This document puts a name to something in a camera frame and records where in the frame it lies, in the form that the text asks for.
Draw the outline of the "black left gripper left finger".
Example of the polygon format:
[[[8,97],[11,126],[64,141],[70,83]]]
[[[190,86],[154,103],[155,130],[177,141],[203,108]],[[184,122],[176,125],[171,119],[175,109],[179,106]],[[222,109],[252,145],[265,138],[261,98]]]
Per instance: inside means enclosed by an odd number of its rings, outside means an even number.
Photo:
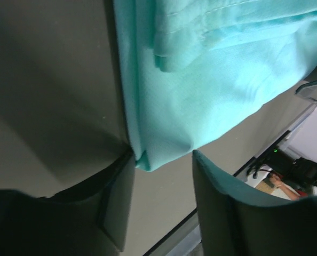
[[[0,255],[119,255],[124,251],[135,158],[50,198],[0,190]]]

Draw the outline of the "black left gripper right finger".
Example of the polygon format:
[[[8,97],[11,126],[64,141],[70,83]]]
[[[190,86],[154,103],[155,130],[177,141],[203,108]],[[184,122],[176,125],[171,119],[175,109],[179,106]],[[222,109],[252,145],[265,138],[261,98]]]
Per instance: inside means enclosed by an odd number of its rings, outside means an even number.
[[[317,255],[317,196],[264,193],[193,151],[193,182],[205,255]]]

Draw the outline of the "turquoise t-shirt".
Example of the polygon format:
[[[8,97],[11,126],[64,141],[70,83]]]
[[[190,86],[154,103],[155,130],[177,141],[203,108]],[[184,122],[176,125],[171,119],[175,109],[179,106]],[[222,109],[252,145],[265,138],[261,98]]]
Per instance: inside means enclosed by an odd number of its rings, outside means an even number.
[[[145,171],[218,139],[317,66],[317,1],[115,1],[114,13]]]

